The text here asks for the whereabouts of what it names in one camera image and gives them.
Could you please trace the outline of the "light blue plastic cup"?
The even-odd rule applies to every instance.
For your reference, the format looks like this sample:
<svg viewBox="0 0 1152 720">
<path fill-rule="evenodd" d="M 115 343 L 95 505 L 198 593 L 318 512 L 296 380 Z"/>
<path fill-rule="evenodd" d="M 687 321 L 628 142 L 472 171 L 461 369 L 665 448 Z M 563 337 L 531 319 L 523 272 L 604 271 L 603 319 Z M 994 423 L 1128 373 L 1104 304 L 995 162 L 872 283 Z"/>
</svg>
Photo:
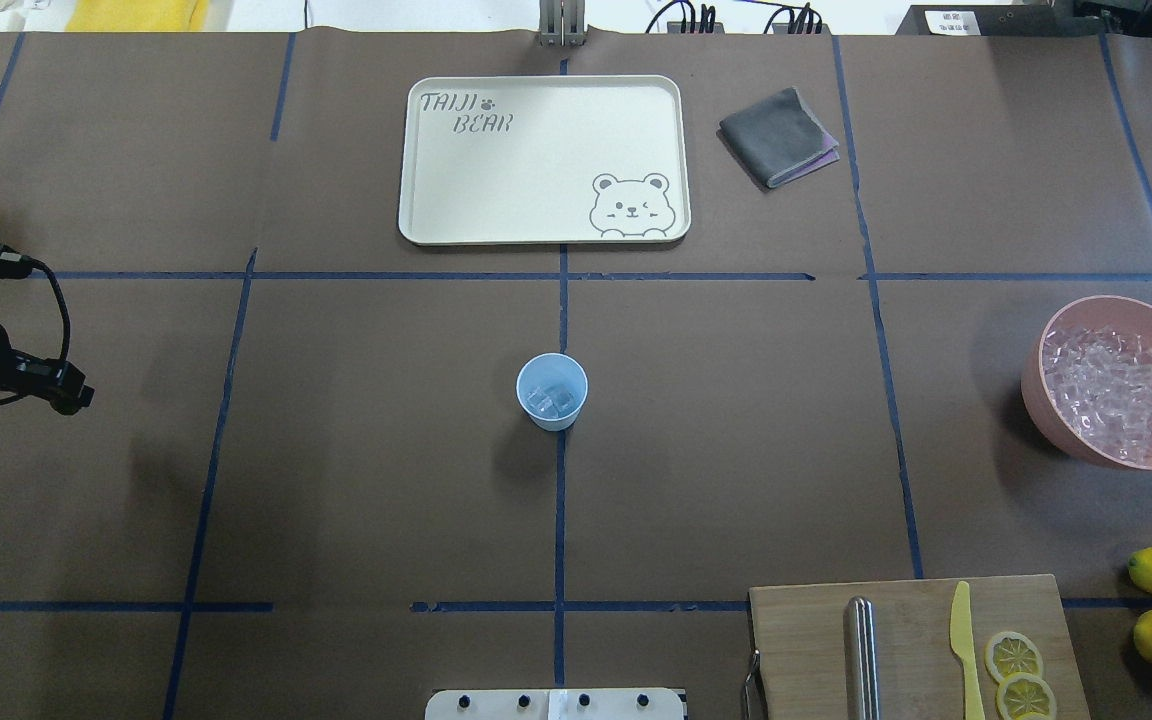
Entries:
<svg viewBox="0 0 1152 720">
<path fill-rule="evenodd" d="M 515 391 L 518 404 L 538 427 L 562 432 L 579 418 L 589 379 L 570 355 L 540 354 L 520 369 Z"/>
</svg>

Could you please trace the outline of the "yellow cloth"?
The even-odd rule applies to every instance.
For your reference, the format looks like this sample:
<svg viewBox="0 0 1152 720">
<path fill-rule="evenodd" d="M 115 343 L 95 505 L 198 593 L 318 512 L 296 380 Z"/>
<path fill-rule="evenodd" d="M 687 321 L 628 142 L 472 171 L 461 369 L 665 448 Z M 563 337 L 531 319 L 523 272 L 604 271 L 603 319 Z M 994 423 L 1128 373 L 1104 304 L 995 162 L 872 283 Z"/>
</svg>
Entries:
<svg viewBox="0 0 1152 720">
<path fill-rule="evenodd" d="M 65 32 L 197 32 L 210 1 L 78 1 Z"/>
</svg>

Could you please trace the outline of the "yellow plastic knife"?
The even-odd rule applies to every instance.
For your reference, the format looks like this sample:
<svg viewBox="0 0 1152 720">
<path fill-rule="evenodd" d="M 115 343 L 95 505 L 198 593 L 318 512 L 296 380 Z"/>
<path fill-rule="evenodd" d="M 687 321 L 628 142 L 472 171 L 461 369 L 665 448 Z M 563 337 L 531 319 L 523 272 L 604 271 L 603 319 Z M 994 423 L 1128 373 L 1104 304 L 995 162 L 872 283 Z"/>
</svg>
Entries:
<svg viewBox="0 0 1152 720">
<path fill-rule="evenodd" d="M 972 588 L 965 579 L 958 579 L 952 596 L 948 616 L 948 642 L 952 653 L 961 667 L 961 691 L 963 691 L 963 719 L 986 719 L 980 679 L 975 652 Z"/>
</svg>

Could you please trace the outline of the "cream bear tray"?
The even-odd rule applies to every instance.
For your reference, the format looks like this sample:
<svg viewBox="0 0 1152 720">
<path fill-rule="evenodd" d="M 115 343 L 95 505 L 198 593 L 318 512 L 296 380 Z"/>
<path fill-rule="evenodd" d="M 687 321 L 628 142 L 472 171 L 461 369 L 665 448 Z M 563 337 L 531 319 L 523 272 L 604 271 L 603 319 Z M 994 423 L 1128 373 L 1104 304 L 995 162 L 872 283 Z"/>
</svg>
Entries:
<svg viewBox="0 0 1152 720">
<path fill-rule="evenodd" d="M 408 94 L 397 228 L 416 245 L 668 243 L 691 223 L 667 77 L 429 77 Z"/>
</svg>

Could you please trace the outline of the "wooden cutting board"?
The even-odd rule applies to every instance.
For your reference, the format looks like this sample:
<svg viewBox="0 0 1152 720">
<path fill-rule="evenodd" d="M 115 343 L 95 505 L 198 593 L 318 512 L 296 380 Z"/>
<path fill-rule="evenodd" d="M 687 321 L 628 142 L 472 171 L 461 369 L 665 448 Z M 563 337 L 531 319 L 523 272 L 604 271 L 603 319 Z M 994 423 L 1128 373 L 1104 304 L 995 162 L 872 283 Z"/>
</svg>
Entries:
<svg viewBox="0 0 1152 720">
<path fill-rule="evenodd" d="M 973 577 L 975 643 L 1021 632 L 1044 659 L 1060 719 L 1087 719 L 1056 579 L 1049 574 Z M 956 579 L 896 579 L 751 588 L 751 628 L 771 719 L 846 719 L 846 607 L 873 602 L 884 719 L 960 719 L 963 666 L 952 652 Z"/>
</svg>

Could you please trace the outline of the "steel rod black tip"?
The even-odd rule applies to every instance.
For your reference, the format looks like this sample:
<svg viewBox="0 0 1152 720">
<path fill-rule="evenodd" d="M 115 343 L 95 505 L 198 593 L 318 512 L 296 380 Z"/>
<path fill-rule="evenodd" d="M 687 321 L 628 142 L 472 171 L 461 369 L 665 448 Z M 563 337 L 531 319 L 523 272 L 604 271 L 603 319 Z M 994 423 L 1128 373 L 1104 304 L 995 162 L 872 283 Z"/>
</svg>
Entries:
<svg viewBox="0 0 1152 720">
<path fill-rule="evenodd" d="M 881 719 L 876 612 L 867 598 L 854 596 L 846 606 L 846 683 L 850 719 Z"/>
</svg>

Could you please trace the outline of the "aluminium frame post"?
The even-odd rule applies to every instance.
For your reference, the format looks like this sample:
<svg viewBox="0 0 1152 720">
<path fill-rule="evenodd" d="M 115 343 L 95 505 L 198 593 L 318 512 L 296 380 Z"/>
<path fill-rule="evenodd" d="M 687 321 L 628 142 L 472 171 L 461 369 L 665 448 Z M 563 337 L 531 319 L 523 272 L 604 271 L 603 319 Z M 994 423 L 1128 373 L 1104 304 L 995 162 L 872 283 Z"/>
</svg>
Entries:
<svg viewBox="0 0 1152 720">
<path fill-rule="evenodd" d="M 538 44 L 543 47 L 579 47 L 588 41 L 585 0 L 540 0 Z"/>
</svg>

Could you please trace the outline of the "lemon slice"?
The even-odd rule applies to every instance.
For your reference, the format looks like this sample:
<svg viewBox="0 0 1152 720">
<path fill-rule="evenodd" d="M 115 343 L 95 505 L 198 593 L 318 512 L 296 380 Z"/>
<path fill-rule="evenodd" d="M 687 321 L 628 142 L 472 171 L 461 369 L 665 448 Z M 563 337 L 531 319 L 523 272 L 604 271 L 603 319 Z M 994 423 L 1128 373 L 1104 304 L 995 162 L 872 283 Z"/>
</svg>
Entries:
<svg viewBox="0 0 1152 720">
<path fill-rule="evenodd" d="M 983 650 L 986 669 L 996 684 L 1005 684 L 1015 675 L 1044 675 L 1043 653 L 1023 632 L 995 632 L 984 643 Z"/>
<path fill-rule="evenodd" d="M 996 687 L 1001 719 L 1056 719 L 1059 702 L 1047 680 L 1029 673 L 1005 676 Z"/>
</svg>

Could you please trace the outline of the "clear ice cube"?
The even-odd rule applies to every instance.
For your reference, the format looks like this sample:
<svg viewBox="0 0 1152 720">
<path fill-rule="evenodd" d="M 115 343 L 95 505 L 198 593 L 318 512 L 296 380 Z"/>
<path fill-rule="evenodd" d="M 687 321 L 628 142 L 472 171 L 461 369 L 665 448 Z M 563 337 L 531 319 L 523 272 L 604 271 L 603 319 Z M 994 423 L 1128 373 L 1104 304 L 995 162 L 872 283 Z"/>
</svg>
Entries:
<svg viewBox="0 0 1152 720">
<path fill-rule="evenodd" d="M 548 397 L 552 404 L 567 404 L 571 397 L 570 388 L 563 386 L 563 384 L 553 384 L 553 386 L 541 388 L 541 392 L 544 397 Z"/>
<path fill-rule="evenodd" d="M 556 401 L 550 395 L 550 392 L 544 388 L 535 388 L 525 397 L 524 406 L 530 414 L 540 416 L 540 418 L 553 419 L 558 418 L 556 415 Z"/>
<path fill-rule="evenodd" d="M 550 401 L 552 401 L 554 418 L 576 414 L 577 409 L 579 409 L 579 396 L 566 387 L 553 388 L 550 392 Z"/>
</svg>

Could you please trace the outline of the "black power box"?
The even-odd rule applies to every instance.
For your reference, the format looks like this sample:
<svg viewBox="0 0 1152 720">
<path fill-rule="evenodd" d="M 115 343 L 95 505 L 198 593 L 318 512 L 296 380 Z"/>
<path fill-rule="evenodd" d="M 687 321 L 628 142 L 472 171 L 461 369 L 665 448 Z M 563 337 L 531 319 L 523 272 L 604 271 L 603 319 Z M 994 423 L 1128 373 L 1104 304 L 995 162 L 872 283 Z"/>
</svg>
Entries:
<svg viewBox="0 0 1152 720">
<path fill-rule="evenodd" d="M 914 3 L 899 22 L 897 36 L 940 37 L 1076 37 L 1051 5 Z"/>
</svg>

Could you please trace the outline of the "grey folded cloth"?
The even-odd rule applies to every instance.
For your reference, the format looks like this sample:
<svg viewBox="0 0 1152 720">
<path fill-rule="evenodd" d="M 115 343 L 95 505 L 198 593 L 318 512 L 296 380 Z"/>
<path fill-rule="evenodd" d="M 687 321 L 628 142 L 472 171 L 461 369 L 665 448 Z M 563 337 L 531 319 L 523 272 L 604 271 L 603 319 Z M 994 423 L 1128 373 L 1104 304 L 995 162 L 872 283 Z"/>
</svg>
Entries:
<svg viewBox="0 0 1152 720">
<path fill-rule="evenodd" d="M 794 86 L 719 120 L 718 135 L 749 176 L 767 190 L 840 159 L 838 138 Z"/>
</svg>

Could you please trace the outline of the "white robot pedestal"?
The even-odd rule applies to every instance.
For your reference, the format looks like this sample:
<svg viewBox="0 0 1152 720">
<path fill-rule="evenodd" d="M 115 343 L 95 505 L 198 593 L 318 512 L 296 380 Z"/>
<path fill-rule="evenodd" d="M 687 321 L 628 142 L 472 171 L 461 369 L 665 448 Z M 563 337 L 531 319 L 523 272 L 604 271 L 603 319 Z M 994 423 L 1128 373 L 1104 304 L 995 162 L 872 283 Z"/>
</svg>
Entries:
<svg viewBox="0 0 1152 720">
<path fill-rule="evenodd" d="M 687 719 L 685 694 L 664 687 L 444 689 L 425 719 Z"/>
</svg>

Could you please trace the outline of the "pink bowl of ice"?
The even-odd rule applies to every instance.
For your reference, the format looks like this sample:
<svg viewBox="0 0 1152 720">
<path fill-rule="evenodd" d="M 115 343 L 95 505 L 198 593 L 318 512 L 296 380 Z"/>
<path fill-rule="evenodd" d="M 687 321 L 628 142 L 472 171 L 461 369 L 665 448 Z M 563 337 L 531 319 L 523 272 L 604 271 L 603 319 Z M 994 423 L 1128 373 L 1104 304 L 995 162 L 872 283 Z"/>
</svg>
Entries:
<svg viewBox="0 0 1152 720">
<path fill-rule="evenodd" d="M 1152 306 L 1111 295 L 1062 306 L 1026 356 L 1021 397 L 1066 454 L 1152 470 Z"/>
</svg>

